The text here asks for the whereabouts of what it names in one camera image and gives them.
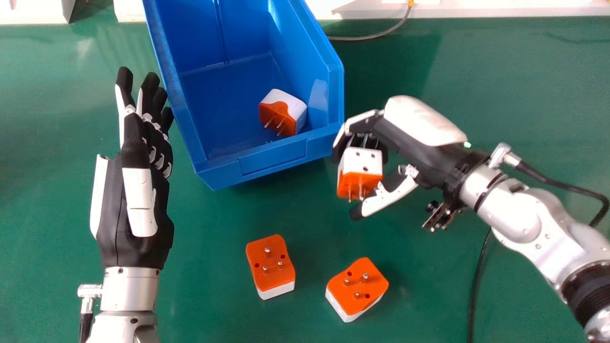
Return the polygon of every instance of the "green table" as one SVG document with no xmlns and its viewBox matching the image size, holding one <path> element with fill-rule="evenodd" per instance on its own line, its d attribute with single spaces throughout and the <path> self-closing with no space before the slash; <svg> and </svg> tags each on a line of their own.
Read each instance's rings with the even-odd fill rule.
<svg viewBox="0 0 610 343">
<path fill-rule="evenodd" d="M 126 65 L 142 80 L 157 70 L 145 25 L 117 24 L 102 0 L 79 4 L 75 17 L 69 26 L 0 27 L 0 342 L 76 340 L 76 288 L 102 278 L 88 215 L 95 154 L 118 148 L 115 73 Z M 389 24 L 325 29 L 353 35 Z M 347 115 L 414 95 L 475 147 L 508 142 L 550 176 L 608 194 L 608 37 L 607 18 L 412 20 L 390 37 L 335 47 L 345 64 Z M 465 341 L 487 232 L 472 213 L 447 232 L 424 232 L 423 208 L 439 193 L 417 190 L 354 223 L 350 205 L 334 195 L 328 159 L 211 192 L 193 173 L 178 130 L 170 134 L 176 236 L 158 299 L 164 342 Z M 557 194 L 582 221 L 598 209 L 594 200 Z M 262 301 L 245 245 L 274 233 L 289 246 L 296 289 Z M 324 289 L 361 256 L 390 289 L 344 324 Z M 537 271 L 495 242 L 478 309 L 478 342 L 583 340 Z"/>
</svg>

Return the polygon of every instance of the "bin bottom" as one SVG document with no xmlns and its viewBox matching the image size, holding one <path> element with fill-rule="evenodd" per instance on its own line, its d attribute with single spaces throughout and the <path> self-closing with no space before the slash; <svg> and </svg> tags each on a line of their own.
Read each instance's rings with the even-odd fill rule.
<svg viewBox="0 0 610 343">
<path fill-rule="evenodd" d="M 182 83 L 208 161 L 282 139 L 258 115 L 271 89 L 293 94 L 272 53 L 191 71 Z"/>
</svg>

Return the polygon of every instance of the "blue plastic bin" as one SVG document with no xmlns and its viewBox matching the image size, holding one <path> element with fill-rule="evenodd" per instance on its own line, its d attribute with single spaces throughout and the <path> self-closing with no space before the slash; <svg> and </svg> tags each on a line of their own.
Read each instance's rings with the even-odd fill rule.
<svg viewBox="0 0 610 343">
<path fill-rule="evenodd" d="M 343 65 L 303 0 L 144 0 L 193 168 L 213 190 L 329 156 L 343 123 Z M 272 89 L 307 103 L 277 137 L 259 122 Z"/>
</svg>

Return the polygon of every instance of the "orange and white plug adapter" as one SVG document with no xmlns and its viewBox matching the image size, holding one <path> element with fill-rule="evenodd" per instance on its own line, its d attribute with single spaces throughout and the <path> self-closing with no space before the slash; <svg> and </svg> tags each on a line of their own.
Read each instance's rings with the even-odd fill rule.
<svg viewBox="0 0 610 343">
<path fill-rule="evenodd" d="M 267 300 L 294 290 L 295 267 L 288 257 L 282 236 L 274 234 L 248 243 L 246 257 L 261 299 Z"/>
<path fill-rule="evenodd" d="M 380 301 L 390 283 L 369 258 L 359 258 L 326 286 L 326 299 L 345 323 L 352 322 Z"/>
<path fill-rule="evenodd" d="M 381 151 L 350 146 L 343 152 L 337 169 L 337 196 L 363 200 L 382 179 Z"/>
<path fill-rule="evenodd" d="M 260 123 L 278 132 L 278 136 L 292 136 L 303 128 L 307 120 L 307 105 L 279 89 L 272 89 L 259 104 Z"/>
</svg>

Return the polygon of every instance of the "robotic hand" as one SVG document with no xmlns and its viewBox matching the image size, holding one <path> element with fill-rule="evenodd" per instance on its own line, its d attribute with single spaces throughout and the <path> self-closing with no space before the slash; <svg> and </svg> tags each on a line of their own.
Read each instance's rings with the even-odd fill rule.
<svg viewBox="0 0 610 343">
<path fill-rule="evenodd" d="M 428 204 L 423 227 L 445 229 L 455 215 L 472 209 L 506 247 L 528 258 L 570 307 L 591 342 L 610 342 L 610 244 L 595 226 L 608 210 L 603 195 L 553 181 L 535 171 L 500 143 L 492 154 L 471 150 L 466 135 L 418 99 L 390 98 L 384 110 L 347 119 L 333 143 L 332 160 L 343 166 L 352 146 L 388 148 L 411 164 L 398 168 L 350 212 L 354 220 L 405 197 L 418 186 L 443 191 L 443 202 Z M 510 178 L 508 164 L 549 185 L 598 198 L 604 206 L 590 226 L 577 222 L 559 199 Z"/>
<path fill-rule="evenodd" d="M 159 342 L 157 301 L 159 271 L 173 243 L 174 224 L 167 216 L 173 164 L 168 130 L 171 109 L 159 77 L 149 73 L 131 96 L 133 74 L 118 71 L 120 153 L 97 156 L 90 229 L 104 267 L 102 285 L 79 287 L 82 298 L 80 342 Z M 101 298 L 93 319 L 94 299 Z"/>
</svg>

